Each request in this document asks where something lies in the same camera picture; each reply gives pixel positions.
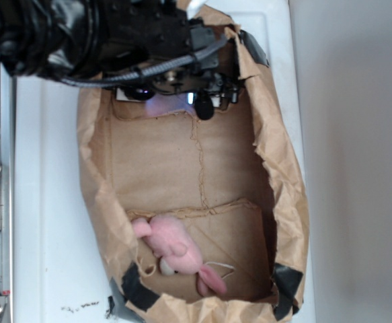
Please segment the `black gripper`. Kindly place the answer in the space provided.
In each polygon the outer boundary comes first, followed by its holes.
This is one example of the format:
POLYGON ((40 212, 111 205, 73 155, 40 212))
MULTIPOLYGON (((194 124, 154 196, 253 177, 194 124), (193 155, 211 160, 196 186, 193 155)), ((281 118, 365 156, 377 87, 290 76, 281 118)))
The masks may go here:
POLYGON ((101 86, 131 100, 161 94, 209 96, 214 110, 236 103, 233 43, 223 29, 188 18, 175 1, 101 2, 101 86))

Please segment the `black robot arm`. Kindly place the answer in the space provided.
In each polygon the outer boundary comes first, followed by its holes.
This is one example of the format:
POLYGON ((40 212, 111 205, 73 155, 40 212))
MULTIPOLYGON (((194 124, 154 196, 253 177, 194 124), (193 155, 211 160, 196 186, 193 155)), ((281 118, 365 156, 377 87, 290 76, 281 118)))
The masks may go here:
POLYGON ((139 102, 192 94, 203 120, 238 101, 236 78, 219 69, 227 42, 175 1, 0 1, 0 63, 10 75, 139 102))

